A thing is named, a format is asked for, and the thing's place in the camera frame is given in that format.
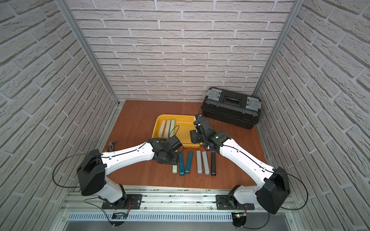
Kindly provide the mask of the light green pruner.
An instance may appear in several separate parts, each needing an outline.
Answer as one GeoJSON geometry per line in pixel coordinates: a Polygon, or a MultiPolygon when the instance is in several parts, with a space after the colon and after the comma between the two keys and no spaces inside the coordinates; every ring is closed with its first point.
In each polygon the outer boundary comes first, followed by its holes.
{"type": "Polygon", "coordinates": [[[173,134],[174,134],[174,127],[175,127],[175,120],[171,120],[169,137],[172,137],[173,136],[173,134]]]}
{"type": "Polygon", "coordinates": [[[173,174],[177,174],[177,171],[178,171],[178,167],[177,167],[177,165],[173,165],[173,166],[172,166],[172,173],[173,173],[173,174]]]}

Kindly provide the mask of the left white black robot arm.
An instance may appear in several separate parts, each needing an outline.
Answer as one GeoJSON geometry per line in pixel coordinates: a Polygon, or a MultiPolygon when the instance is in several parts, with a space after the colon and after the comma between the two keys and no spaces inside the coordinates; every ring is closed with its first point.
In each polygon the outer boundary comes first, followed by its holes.
{"type": "Polygon", "coordinates": [[[127,200],[122,185],[114,183],[108,175],[142,161],[154,160],[159,164],[177,165],[177,150],[183,145],[173,135],[151,138],[143,144],[114,152],[90,151],[77,169],[81,195],[97,195],[104,201],[116,204],[127,200]]]}

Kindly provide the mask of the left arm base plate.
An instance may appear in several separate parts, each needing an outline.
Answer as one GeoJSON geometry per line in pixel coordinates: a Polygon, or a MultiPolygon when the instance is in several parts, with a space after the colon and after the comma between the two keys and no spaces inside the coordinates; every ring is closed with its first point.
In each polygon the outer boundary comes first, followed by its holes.
{"type": "Polygon", "coordinates": [[[142,197],[142,194],[127,194],[114,203],[111,203],[105,199],[102,204],[102,209],[139,209],[142,203],[142,197]]]}

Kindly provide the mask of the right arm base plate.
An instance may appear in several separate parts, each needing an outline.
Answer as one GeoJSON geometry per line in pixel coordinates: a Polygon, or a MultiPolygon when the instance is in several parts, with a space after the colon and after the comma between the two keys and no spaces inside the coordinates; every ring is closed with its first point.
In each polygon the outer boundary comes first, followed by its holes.
{"type": "Polygon", "coordinates": [[[228,195],[216,195],[216,206],[218,210],[255,210],[254,204],[240,204],[234,197],[228,195]]]}

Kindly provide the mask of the black folding pruner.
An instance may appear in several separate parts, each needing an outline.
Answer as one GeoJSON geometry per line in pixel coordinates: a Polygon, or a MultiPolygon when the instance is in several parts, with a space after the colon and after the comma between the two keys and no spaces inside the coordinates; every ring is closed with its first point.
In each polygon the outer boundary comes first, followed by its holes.
{"type": "Polygon", "coordinates": [[[216,153],[211,152],[211,175],[216,176],[216,153]]]}

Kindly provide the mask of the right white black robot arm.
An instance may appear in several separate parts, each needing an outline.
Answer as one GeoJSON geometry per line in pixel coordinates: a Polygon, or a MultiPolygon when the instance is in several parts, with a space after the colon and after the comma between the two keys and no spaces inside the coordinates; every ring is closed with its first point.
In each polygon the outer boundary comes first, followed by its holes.
{"type": "Polygon", "coordinates": [[[256,183],[252,190],[235,186],[228,193],[231,206],[238,208],[239,205],[258,203],[265,211],[276,214],[291,192],[287,172],[254,157],[225,132],[216,132],[209,120],[200,114],[195,115],[194,126],[195,130],[190,132],[193,143],[202,143],[208,151],[231,160],[256,183]]]}

